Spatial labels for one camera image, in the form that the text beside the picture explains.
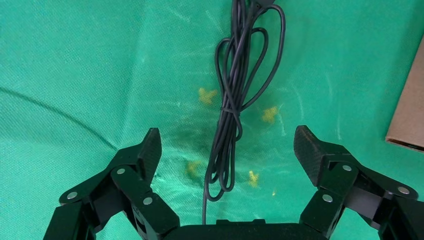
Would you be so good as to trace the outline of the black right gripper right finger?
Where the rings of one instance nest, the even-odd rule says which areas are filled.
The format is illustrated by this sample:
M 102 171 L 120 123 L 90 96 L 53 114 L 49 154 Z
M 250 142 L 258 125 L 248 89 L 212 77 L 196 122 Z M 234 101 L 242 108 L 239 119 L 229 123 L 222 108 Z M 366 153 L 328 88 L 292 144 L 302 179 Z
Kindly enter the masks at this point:
M 362 165 L 344 146 L 297 126 L 293 149 L 316 192 L 300 223 L 329 239 L 345 209 L 356 212 L 382 240 L 421 240 L 424 204 L 410 186 Z

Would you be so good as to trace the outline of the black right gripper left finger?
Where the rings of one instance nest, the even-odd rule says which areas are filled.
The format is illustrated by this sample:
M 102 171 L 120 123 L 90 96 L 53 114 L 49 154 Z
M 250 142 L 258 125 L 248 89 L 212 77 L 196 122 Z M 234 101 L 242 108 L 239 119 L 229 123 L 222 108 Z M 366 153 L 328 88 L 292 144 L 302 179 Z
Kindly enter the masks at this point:
M 107 167 L 65 191 L 44 234 L 46 240 L 94 240 L 123 213 L 144 240 L 164 240 L 180 218 L 151 188 L 162 155 L 160 131 L 120 149 Z

